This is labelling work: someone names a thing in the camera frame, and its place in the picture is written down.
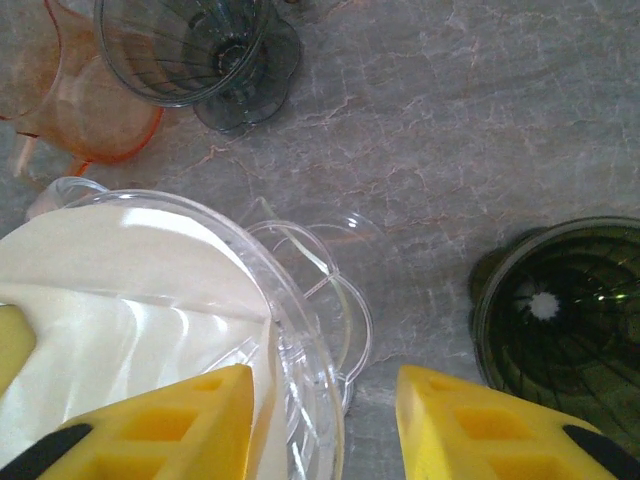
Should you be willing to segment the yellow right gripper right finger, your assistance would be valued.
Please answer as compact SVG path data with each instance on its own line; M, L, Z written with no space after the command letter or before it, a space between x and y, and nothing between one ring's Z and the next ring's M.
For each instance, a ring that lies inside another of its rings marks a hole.
M639 462L593 425L414 365L396 421L409 479L636 479Z

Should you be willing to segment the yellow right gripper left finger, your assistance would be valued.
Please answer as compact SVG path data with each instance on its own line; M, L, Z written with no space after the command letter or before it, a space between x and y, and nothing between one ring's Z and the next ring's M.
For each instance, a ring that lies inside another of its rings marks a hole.
M1 469L4 479L244 479L254 412L236 364L75 417Z

